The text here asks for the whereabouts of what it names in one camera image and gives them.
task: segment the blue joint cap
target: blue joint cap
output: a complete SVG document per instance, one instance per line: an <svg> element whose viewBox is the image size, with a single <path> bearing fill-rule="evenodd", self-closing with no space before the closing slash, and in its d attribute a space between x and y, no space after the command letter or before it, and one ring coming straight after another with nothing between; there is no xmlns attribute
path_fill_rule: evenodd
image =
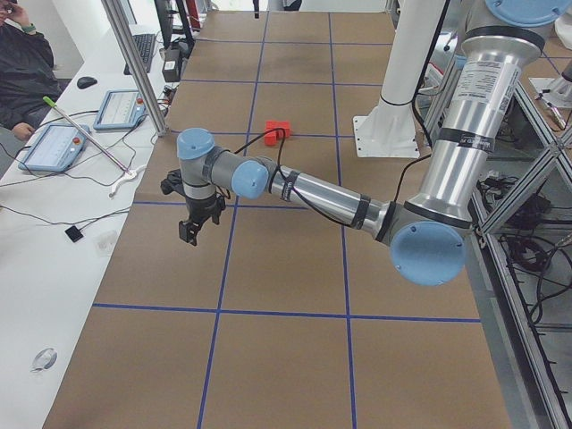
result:
<svg viewBox="0 0 572 429"><path fill-rule="evenodd" d="M457 67L457 70L461 70L463 67L465 67L466 63L467 58L464 55L455 54L455 67Z"/></svg>
<svg viewBox="0 0 572 429"><path fill-rule="evenodd" d="M239 197L255 199L266 189L268 170L253 160L248 160L234 171L232 175L232 190Z"/></svg>
<svg viewBox="0 0 572 429"><path fill-rule="evenodd" d="M215 146L213 135L202 128L189 128L177 137L177 156L182 160L197 159Z"/></svg>
<svg viewBox="0 0 572 429"><path fill-rule="evenodd" d="M484 0L491 13L515 27L541 27L555 22L572 0Z"/></svg>
<svg viewBox="0 0 572 429"><path fill-rule="evenodd" d="M444 223L423 221L401 228L390 246L400 274L422 286L453 280L465 265L467 250L458 232Z"/></svg>

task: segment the person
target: person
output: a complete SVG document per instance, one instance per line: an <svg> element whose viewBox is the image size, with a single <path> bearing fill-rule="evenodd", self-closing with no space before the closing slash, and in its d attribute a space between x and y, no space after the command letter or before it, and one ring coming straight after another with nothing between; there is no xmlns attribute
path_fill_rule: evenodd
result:
<svg viewBox="0 0 572 429"><path fill-rule="evenodd" d="M50 110L42 97L56 100L62 90L52 48L16 2L0 0L0 124L27 140Z"/></svg>

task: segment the silver cylinder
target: silver cylinder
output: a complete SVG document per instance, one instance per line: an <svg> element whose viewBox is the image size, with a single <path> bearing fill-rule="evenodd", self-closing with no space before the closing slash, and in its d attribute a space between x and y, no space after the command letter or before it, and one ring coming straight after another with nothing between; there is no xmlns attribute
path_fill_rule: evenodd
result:
<svg viewBox="0 0 572 429"><path fill-rule="evenodd" d="M452 226L468 228L467 210L487 152L501 126L525 65L540 56L537 45L507 36L477 36L463 42L467 64L458 80L433 147L419 193L405 207Z"/></svg>
<svg viewBox="0 0 572 429"><path fill-rule="evenodd" d="M291 168L281 167L285 177L289 177ZM284 179L277 172L270 185L270 193L278 197L284 196ZM322 181L310 175L300 173L294 182L293 190L288 194L288 200L299 206L310 206L316 208L322 214L344 223L348 226L354 223L361 194L333 185L327 181ZM382 203L372 199L366 210L361 229L368 232L374 239L377 239L379 231L382 229L383 220L389 209L390 203Z"/></svg>

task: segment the computer mouse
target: computer mouse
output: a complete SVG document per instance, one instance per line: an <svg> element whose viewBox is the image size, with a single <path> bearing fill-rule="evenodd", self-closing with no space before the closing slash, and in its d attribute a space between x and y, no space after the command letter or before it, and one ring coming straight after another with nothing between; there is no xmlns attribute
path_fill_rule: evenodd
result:
<svg viewBox="0 0 572 429"><path fill-rule="evenodd" d="M97 83L96 78L92 78L91 76L83 76L82 78L78 79L78 88L79 89L89 88L90 86L95 85L96 83Z"/></svg>

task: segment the black jacket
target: black jacket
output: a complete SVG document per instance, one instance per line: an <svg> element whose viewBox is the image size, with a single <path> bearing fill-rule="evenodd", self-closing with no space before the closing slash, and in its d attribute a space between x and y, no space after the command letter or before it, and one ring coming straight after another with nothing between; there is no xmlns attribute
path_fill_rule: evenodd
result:
<svg viewBox="0 0 572 429"><path fill-rule="evenodd" d="M0 26L0 124L11 130L24 116L56 100L60 86L52 71L52 49L41 33L31 36L12 25Z"/></svg>

